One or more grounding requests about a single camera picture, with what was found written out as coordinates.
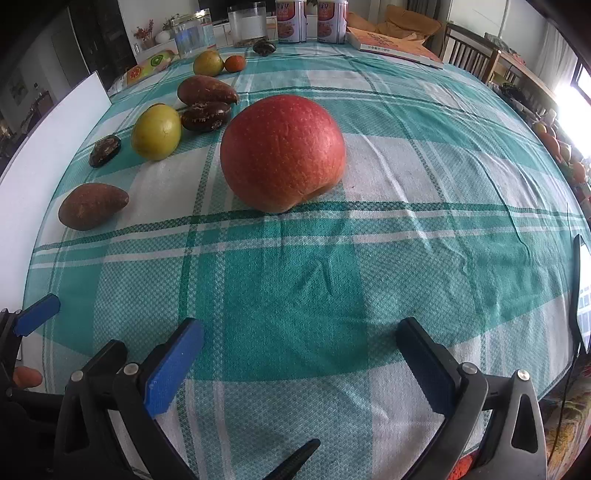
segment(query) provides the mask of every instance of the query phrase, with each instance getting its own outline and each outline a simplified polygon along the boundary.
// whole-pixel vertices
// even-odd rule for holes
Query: teal and white tablecloth
[[[399,478],[441,422],[393,339],[407,316],[485,373],[527,369],[543,395],[571,358],[571,242],[591,236],[526,124],[450,66],[315,42],[246,56],[244,71],[219,77],[240,94],[234,115],[279,93],[318,102],[345,138],[342,182],[262,215],[224,180],[223,130],[184,131],[158,163],[131,150],[144,110],[181,106],[191,63],[117,94],[63,176],[31,260],[25,304],[53,292],[62,305],[24,344],[42,389],[63,391],[109,339],[141,361],[185,317],[202,319],[204,351],[159,420],[202,480],[262,478],[313,437],[322,446],[302,480]],[[90,168],[93,142],[111,133],[121,152]],[[100,228],[67,229],[58,208],[89,181],[130,203]]]

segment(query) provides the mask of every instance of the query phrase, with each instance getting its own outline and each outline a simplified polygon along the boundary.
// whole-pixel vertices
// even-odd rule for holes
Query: book
[[[357,50],[410,60],[438,69],[443,68],[443,62],[439,57],[416,41],[388,37],[350,27],[347,30],[347,41]]]

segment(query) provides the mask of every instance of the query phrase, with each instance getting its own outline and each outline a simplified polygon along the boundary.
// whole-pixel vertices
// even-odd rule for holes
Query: black cable
[[[556,426],[556,434],[554,435],[554,444],[552,445],[552,450],[550,452],[550,455],[548,457],[548,461],[546,462],[546,465],[550,464],[550,461],[552,460],[552,456],[554,455],[554,450],[556,450],[556,444],[558,443],[558,435],[560,434],[560,426],[562,425],[562,415],[564,413],[564,404],[566,403],[566,392],[568,392],[568,390],[569,390],[570,376],[573,373],[574,363],[577,360],[578,354],[579,354],[579,346],[577,345],[574,349],[573,362],[570,364],[569,374],[566,377],[566,385],[564,386],[564,393],[562,395],[562,406],[560,407],[560,416],[558,417],[558,425]]]

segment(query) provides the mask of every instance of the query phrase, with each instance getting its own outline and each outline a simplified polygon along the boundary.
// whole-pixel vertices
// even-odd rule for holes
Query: blue gripper pad
[[[203,324],[191,319],[146,382],[144,405],[152,418],[168,410],[202,348]]]
[[[415,319],[400,321],[396,344],[431,409],[448,418],[455,410],[456,384],[450,370],[457,367],[457,362],[447,351],[442,352],[444,349],[431,340]],[[444,358],[438,358],[442,353],[446,353]],[[447,369],[441,360],[450,364]]]
[[[13,328],[13,332],[17,336],[26,337],[59,311],[60,299],[53,293],[45,295],[41,300],[35,302],[18,316],[18,321]]]

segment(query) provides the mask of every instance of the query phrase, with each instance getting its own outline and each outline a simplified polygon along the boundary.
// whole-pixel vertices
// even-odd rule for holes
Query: apple
[[[585,172],[585,165],[581,162],[575,161],[572,163],[573,166],[573,179],[576,183],[583,183],[587,178],[587,172]]]
[[[317,103],[275,95],[253,103],[226,127],[220,146],[226,181],[244,203],[281,213],[334,187],[345,171],[339,126]]]
[[[546,150],[548,150],[548,152],[550,152],[554,158],[559,157],[562,160],[562,156],[560,155],[560,146],[558,145],[558,141],[552,135],[549,133],[540,134],[539,138],[546,147]]]

